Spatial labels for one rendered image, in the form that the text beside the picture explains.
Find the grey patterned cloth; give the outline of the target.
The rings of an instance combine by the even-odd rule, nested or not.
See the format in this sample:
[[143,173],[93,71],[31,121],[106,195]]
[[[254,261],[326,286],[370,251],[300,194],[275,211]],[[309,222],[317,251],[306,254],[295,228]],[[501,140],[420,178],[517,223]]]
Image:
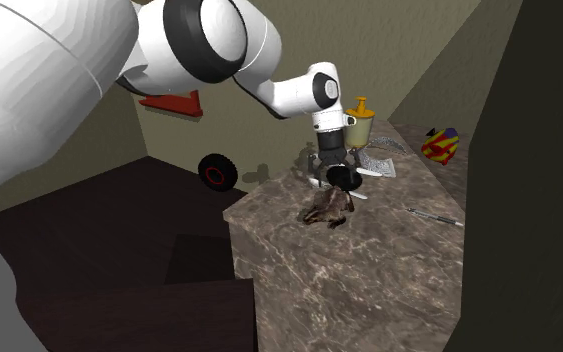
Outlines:
[[361,158],[361,167],[367,170],[379,172],[383,174],[382,177],[395,178],[396,171],[393,160],[391,158],[387,159],[376,159],[368,155],[367,149],[369,147],[376,147],[377,145],[383,145],[386,147],[392,147],[396,153],[407,154],[405,147],[390,137],[377,137],[370,141],[367,145],[360,147],[359,156]]

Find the yellow lidded beige jar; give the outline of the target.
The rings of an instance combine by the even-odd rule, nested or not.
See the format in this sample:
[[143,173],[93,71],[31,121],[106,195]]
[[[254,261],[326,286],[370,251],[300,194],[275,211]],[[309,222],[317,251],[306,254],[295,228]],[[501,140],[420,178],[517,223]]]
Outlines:
[[345,142],[349,147],[363,147],[368,144],[375,112],[366,107],[365,96],[357,96],[357,106],[345,111],[345,114],[355,119],[353,125],[345,130]]

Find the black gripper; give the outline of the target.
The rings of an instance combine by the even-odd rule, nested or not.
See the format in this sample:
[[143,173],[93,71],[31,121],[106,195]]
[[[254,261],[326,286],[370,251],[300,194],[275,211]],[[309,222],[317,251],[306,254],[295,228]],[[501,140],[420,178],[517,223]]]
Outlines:
[[311,155],[311,172],[317,181],[317,186],[322,186],[322,172],[327,165],[341,164],[350,168],[360,168],[361,158],[357,148],[345,147],[344,131],[338,129],[317,134],[318,155]]

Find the brown animal figure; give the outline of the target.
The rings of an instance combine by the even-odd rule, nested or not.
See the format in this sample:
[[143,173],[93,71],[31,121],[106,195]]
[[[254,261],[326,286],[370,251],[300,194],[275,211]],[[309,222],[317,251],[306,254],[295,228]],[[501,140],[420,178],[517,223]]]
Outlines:
[[316,193],[311,207],[302,217],[302,223],[311,225],[326,222],[329,229],[335,229],[347,221],[346,212],[354,211],[350,193],[332,186]]

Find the black round disc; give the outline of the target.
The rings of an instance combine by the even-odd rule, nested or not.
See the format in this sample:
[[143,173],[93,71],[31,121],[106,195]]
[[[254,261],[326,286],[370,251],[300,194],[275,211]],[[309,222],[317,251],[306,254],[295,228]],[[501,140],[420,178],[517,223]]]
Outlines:
[[347,166],[332,166],[327,170],[326,178],[329,184],[339,187],[343,191],[358,189],[363,178],[357,171],[352,171]]

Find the red wedge-shaped object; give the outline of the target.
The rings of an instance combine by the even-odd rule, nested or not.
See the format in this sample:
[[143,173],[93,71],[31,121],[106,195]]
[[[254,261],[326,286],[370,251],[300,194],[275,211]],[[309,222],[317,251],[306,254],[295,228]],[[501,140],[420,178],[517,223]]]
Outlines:
[[199,91],[190,91],[183,95],[157,95],[146,96],[139,103],[145,107],[200,118],[203,110],[200,104]]

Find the grey pen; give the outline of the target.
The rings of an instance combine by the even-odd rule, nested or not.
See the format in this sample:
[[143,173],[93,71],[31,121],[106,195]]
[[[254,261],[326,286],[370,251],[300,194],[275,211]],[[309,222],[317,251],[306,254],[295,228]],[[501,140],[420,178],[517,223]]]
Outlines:
[[464,223],[461,223],[457,220],[450,219],[450,218],[447,218],[447,217],[443,217],[443,216],[440,216],[440,215],[435,215],[435,214],[423,212],[423,211],[418,210],[416,208],[407,208],[406,211],[408,211],[408,212],[410,212],[410,213],[412,213],[416,216],[419,216],[419,217],[432,219],[432,220],[440,221],[440,222],[443,222],[443,223],[447,223],[447,224],[451,224],[451,225],[455,225],[455,226],[459,226],[459,227],[465,226]]

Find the red yellow striped fish toy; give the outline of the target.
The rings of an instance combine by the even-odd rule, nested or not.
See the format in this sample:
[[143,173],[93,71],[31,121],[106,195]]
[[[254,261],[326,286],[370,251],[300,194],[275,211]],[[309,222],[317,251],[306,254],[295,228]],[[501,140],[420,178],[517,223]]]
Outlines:
[[455,155],[459,145],[459,134],[454,128],[437,131],[432,128],[426,133],[427,139],[421,146],[422,154],[434,162],[445,166]]

